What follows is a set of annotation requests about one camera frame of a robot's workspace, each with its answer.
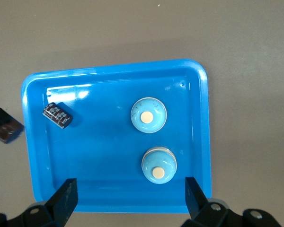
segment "brown object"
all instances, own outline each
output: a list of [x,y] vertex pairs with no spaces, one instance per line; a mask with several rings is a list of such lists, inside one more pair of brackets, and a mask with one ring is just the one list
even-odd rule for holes
[[55,103],[48,104],[43,110],[43,115],[62,129],[66,128],[72,121],[72,116]]
[[20,135],[23,129],[24,126],[11,117],[11,121],[0,125],[0,140],[4,143],[10,143]]

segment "metal bolt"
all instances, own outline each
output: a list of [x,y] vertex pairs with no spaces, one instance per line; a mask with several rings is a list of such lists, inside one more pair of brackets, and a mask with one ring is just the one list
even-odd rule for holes
[[213,210],[216,210],[216,211],[221,210],[221,207],[220,207],[218,204],[216,204],[216,203],[213,203],[210,207],[211,207]]
[[39,208],[34,208],[30,211],[30,214],[36,214],[39,212]]
[[252,210],[250,212],[250,214],[254,217],[254,218],[257,218],[257,219],[261,219],[262,218],[262,214],[260,214],[260,212],[256,211],[256,210]]

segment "round blue object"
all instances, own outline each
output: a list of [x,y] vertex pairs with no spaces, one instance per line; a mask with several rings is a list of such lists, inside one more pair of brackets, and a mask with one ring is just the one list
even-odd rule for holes
[[144,154],[142,171],[150,182],[167,183],[177,171],[176,157],[167,148],[152,148]]
[[156,98],[142,98],[133,105],[131,119],[139,131],[154,133],[159,131],[166,122],[166,108]]

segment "light blue cap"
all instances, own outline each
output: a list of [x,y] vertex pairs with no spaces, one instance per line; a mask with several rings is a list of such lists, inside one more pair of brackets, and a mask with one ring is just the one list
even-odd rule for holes
[[154,133],[165,124],[167,112],[164,104],[156,98],[142,98],[132,108],[133,125],[141,132]]
[[167,148],[152,148],[144,154],[142,171],[150,182],[167,183],[177,171],[176,157]]

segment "grey table surface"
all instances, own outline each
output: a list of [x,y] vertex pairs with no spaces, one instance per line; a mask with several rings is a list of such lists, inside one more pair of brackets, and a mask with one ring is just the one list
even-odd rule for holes
[[[284,226],[284,0],[0,1],[0,107],[31,73],[190,58],[208,74],[213,197]],[[26,138],[0,142],[0,212],[33,203]],[[180,226],[188,214],[74,213],[66,226]]]

